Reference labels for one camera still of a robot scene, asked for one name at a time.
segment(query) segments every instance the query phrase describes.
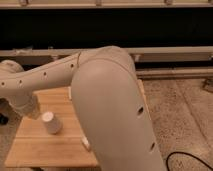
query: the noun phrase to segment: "black panel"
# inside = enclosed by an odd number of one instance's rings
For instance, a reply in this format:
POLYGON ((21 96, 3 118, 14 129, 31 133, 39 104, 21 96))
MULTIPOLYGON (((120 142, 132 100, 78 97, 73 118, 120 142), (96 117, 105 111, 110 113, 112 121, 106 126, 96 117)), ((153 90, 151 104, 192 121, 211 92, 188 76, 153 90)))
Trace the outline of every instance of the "black panel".
POLYGON ((213 45, 213 8, 0 10, 0 49, 213 45))

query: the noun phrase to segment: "black cable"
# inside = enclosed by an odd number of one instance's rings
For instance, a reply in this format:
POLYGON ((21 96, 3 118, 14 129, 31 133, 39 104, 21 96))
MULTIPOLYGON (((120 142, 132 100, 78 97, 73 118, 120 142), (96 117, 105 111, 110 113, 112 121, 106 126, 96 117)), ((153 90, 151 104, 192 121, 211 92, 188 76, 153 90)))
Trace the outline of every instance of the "black cable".
POLYGON ((206 162, 204 162, 202 159, 194 156, 193 154, 190 154, 190 153, 186 153, 186 152, 181 152, 181 151, 174 151, 172 153, 170 153, 167 158, 166 158, 166 167, 167 167, 167 170, 170 171, 170 168, 169 168, 169 159, 171 156, 175 155, 175 154, 183 154, 183 155, 186 155, 186 156, 190 156, 196 160, 198 160, 200 163, 202 163, 204 166, 206 166, 208 169, 210 169, 211 171, 213 171, 213 168, 208 165, 206 162))

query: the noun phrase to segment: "table top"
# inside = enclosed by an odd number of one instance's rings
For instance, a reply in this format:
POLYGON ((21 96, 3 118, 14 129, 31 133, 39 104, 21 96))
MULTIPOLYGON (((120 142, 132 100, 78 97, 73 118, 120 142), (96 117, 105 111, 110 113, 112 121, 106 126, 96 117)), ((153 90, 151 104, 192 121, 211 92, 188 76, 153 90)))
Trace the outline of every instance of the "table top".
MULTIPOLYGON (((142 81, 138 81, 145 99, 142 81)), ((41 112, 52 111, 63 123, 56 135, 46 132, 41 121, 23 118, 5 161, 6 167, 96 167, 98 162, 82 144, 84 137, 68 88, 35 92, 41 112)))

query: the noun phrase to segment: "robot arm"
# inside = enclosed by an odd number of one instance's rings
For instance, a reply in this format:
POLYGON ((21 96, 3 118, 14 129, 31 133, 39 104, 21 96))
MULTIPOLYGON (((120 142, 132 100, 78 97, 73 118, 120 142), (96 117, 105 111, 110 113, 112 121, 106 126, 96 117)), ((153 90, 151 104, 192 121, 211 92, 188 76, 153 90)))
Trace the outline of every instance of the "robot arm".
POLYGON ((20 113, 30 112, 24 108, 34 90, 71 84, 74 108, 103 171, 166 170, 134 63, 123 49, 85 51, 27 72, 0 76, 0 83, 0 98, 20 113))

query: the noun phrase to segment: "speckled floor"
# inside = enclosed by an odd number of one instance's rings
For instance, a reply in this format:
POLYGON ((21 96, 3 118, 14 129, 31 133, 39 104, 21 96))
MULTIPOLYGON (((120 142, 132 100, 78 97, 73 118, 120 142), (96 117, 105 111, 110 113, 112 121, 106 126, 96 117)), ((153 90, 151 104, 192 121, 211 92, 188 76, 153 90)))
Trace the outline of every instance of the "speckled floor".
MULTIPOLYGON (((213 93, 204 91, 202 82, 202 79, 144 81, 147 103, 163 158, 176 150, 185 151, 213 166, 213 93)), ((0 171, 30 171, 27 168, 3 167, 19 123, 20 117, 13 114, 7 126, 0 126, 0 171)), ((171 158, 170 168, 172 171, 208 171, 196 160, 182 155, 171 158)))

